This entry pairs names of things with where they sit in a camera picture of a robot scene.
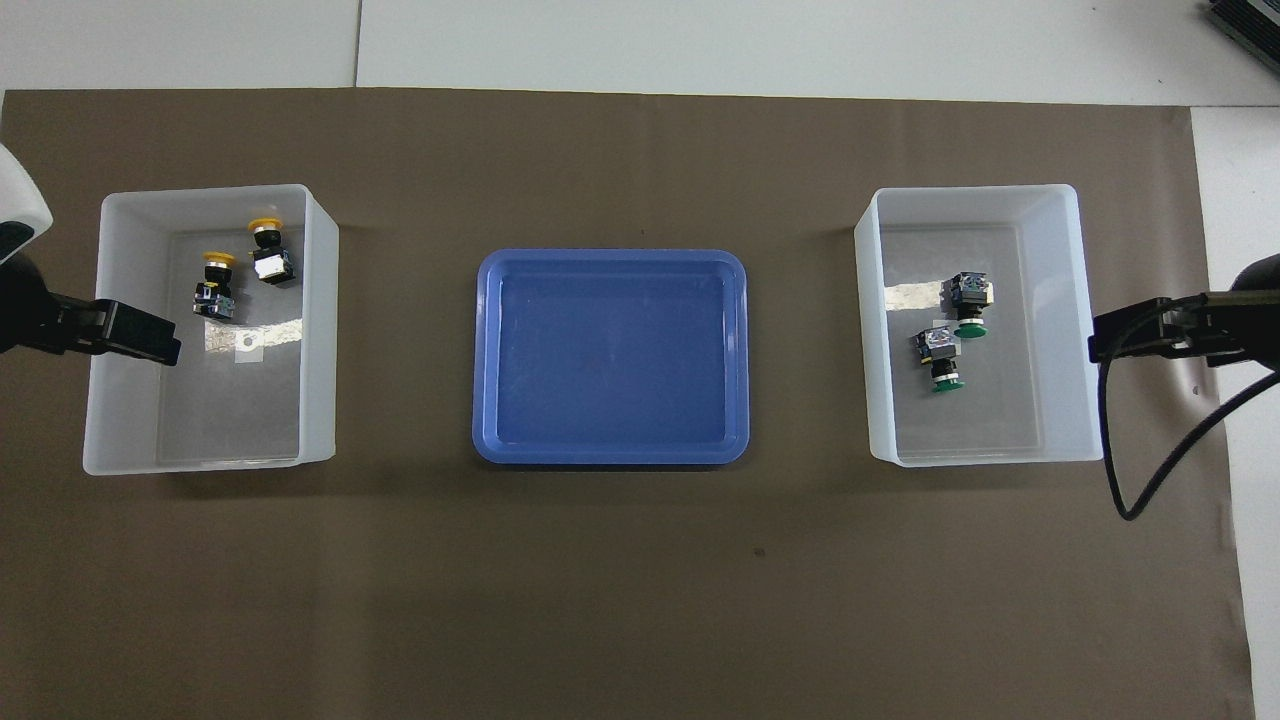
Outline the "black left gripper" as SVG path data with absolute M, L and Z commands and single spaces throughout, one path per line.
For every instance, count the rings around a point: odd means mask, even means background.
M 111 299 L 58 295 L 54 301 L 35 263 L 15 252 L 1 266 L 1 352 L 19 346 L 50 352 L 45 325 L 55 319 L 55 343 L 64 351 L 116 354 L 164 366 L 177 365 L 180 356 L 174 322 Z

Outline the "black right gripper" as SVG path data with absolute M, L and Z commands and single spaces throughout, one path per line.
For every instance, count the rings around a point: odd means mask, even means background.
M 1271 293 L 1276 302 L 1217 311 L 1213 319 L 1221 320 L 1238 350 L 1212 357 L 1211 366 L 1258 363 L 1279 369 L 1277 290 L 1277 254 L 1249 264 L 1236 275 L 1230 287 L 1233 293 Z M 1094 316 L 1093 334 L 1088 338 L 1089 361 L 1100 365 L 1121 357 L 1199 357 L 1194 333 L 1206 302 L 1204 295 L 1156 297 Z

